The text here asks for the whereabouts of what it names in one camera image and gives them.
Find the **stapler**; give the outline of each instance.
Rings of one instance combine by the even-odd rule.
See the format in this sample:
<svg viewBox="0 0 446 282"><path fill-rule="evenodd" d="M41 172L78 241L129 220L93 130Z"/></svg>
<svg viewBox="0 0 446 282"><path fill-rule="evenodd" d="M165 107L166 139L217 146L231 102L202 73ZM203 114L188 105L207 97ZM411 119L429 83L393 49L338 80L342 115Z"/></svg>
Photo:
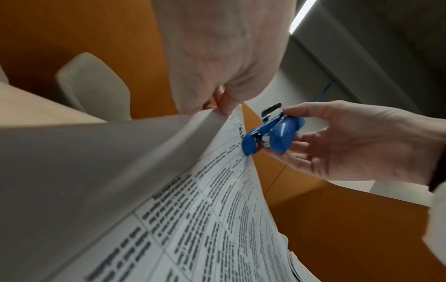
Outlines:
<svg viewBox="0 0 446 282"><path fill-rule="evenodd" d="M242 140L242 150L246 156L268 147L283 154L291 147L296 132L304 126L305 120L289 117L283 112L269 120L271 114L281 107L282 104L278 103L262 111L263 124L248 132Z"/></svg>

